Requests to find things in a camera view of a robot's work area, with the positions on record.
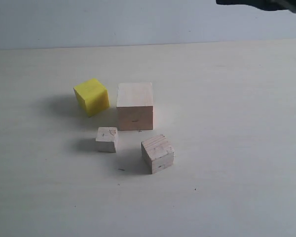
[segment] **dark object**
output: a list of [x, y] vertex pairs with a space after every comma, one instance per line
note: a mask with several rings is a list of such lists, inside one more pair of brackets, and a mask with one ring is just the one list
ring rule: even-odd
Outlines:
[[248, 5], [264, 11], [289, 10], [296, 13], [296, 0], [216, 0], [219, 5]]

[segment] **wooden block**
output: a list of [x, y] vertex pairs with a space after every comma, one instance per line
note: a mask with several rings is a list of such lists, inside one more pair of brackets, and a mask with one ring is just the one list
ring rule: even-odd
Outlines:
[[95, 139], [99, 152], [116, 152], [118, 133], [116, 127], [99, 127]]
[[142, 156], [154, 174], [173, 165], [174, 149], [165, 136], [158, 135], [142, 142]]
[[120, 83], [117, 94], [119, 130], [152, 130], [152, 84]]
[[110, 107], [108, 91], [96, 79], [76, 85], [74, 93], [78, 103], [89, 117]]

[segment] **wall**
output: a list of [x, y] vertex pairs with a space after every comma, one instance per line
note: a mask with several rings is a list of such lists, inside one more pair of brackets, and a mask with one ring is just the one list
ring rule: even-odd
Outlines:
[[296, 15], [215, 0], [0, 0], [0, 49], [296, 38]]

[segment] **yellow cube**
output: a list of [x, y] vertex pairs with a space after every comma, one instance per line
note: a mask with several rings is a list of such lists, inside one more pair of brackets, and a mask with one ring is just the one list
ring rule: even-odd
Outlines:
[[96, 79], [76, 85], [74, 93], [78, 103], [89, 117], [110, 107], [108, 91]]

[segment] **table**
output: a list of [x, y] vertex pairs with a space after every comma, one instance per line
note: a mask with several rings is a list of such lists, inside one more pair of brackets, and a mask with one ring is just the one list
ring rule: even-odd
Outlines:
[[[88, 118], [73, 86], [97, 78]], [[151, 81], [155, 129], [116, 126], [120, 82]], [[154, 175], [140, 142], [164, 134]], [[0, 51], [0, 237], [296, 237], [296, 39]]]

